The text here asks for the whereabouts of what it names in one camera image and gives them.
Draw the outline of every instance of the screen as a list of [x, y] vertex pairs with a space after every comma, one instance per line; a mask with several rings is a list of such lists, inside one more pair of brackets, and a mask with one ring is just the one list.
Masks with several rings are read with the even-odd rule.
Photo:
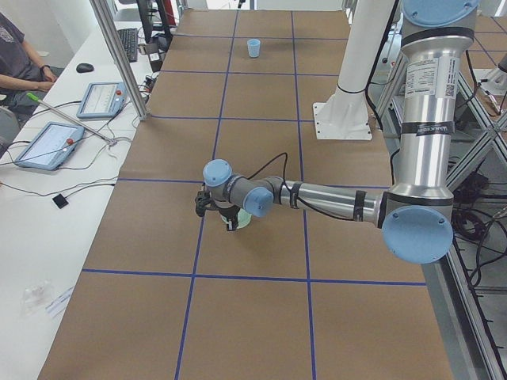
[[18, 161], [48, 165], [51, 160], [67, 145], [67, 139], [75, 128], [62, 125], [51, 125], [28, 149]]
[[116, 83], [92, 85], [81, 113], [106, 113], [116, 93]]

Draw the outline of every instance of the metal pole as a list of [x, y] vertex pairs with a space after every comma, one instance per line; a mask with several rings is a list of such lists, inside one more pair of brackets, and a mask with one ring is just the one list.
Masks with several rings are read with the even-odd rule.
[[104, 35], [104, 40], [108, 45], [112, 59], [118, 66], [120, 75], [127, 87], [128, 94], [135, 107], [137, 115], [140, 120], [145, 120], [148, 114], [146, 104], [139, 92], [134, 73], [132, 73], [123, 45], [118, 37], [118, 33], [116, 32], [116, 27], [114, 25], [114, 21], [112, 20], [107, 3], [105, 0], [90, 0], [90, 4], [95, 12], [98, 24], [101, 26], [101, 31]]
[[59, 109], [53, 107], [52, 105], [46, 103], [45, 101], [42, 101], [41, 99], [39, 99], [38, 97], [36, 97], [32, 93], [28, 93], [27, 97], [29, 97], [33, 101], [38, 102], [40, 105], [44, 106], [45, 108], [51, 110], [53, 113], [60, 116], [62, 119], [70, 121], [72, 124], [80, 125], [81, 127], [85, 128], [88, 132], [90, 132], [92, 135], [96, 135], [96, 136], [100, 137], [101, 139], [103, 139], [104, 141], [106, 141], [109, 145], [114, 145], [116, 143], [114, 141], [114, 139], [110, 139], [109, 137], [104, 136], [102, 133], [95, 131], [93, 128], [88, 127], [86, 124], [75, 119], [74, 117], [68, 116], [66, 113], [60, 111]]

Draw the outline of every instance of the chair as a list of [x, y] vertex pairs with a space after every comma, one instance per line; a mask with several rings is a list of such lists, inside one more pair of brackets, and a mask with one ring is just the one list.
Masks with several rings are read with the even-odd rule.
[[14, 141], [20, 130], [21, 125], [14, 112], [0, 106], [0, 157], [6, 152], [9, 144]]
[[[118, 0], [120, 4], [129, 6], [137, 4], [136, 0]], [[141, 21], [137, 6], [135, 8], [118, 9], [114, 15], [114, 21]]]

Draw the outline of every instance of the table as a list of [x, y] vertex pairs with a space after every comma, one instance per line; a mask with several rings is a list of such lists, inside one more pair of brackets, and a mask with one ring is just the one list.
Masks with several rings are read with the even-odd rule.
[[212, 158], [249, 175], [287, 151], [290, 179], [389, 187], [379, 131], [315, 138], [346, 16], [189, 9], [177, 34], [40, 378], [452, 378], [420, 266], [375, 227], [274, 207], [229, 234], [194, 214]]
[[[119, 29], [139, 27], [139, 23], [128, 22], [119, 22], [116, 25]], [[92, 63], [95, 70], [86, 74], [76, 73], [75, 67], [81, 62]], [[150, 64], [143, 55], [139, 55], [138, 61], [132, 63], [132, 69], [138, 83], [143, 83], [145, 75], [151, 74]], [[69, 62], [45, 100], [50, 105], [78, 101], [90, 82], [120, 80], [120, 73], [97, 27]], [[61, 109], [75, 117], [78, 106], [71, 105]], [[137, 124], [135, 117], [135, 109], [128, 104], [110, 124], [111, 130], [116, 136], [133, 138]], [[16, 141], [32, 139], [49, 121], [63, 120], [50, 112], [34, 116], [21, 130]], [[104, 121], [86, 123], [99, 128]], [[103, 132], [111, 135], [107, 129]], [[85, 167], [103, 146], [104, 143], [99, 138], [87, 139], [77, 147], [64, 165], [73, 168]], [[102, 152], [86, 170], [36, 173], [15, 165], [3, 165], [0, 166], [0, 179], [12, 186], [45, 193], [99, 178], [114, 178], [129, 146], [128, 142], [119, 142], [111, 149], [116, 158]], [[10, 151], [16, 157], [22, 149], [22, 146], [13, 146]], [[5, 154], [1, 163], [9, 160], [9, 156]], [[111, 192], [110, 186], [83, 190], [69, 199], [68, 206], [59, 210], [51, 201], [51, 196], [30, 196], [0, 187], [0, 378], [34, 379], [39, 374], [63, 313], [51, 319], [42, 309], [33, 315], [22, 317], [21, 296], [25, 288], [45, 279], [51, 280], [55, 298], [75, 285]]]

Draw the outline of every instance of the blue paper cup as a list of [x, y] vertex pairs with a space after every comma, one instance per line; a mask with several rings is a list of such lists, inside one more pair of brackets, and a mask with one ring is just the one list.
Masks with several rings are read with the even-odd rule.
[[257, 58], [261, 53], [261, 41], [257, 38], [248, 40], [246, 46], [248, 46], [248, 55], [250, 58]]

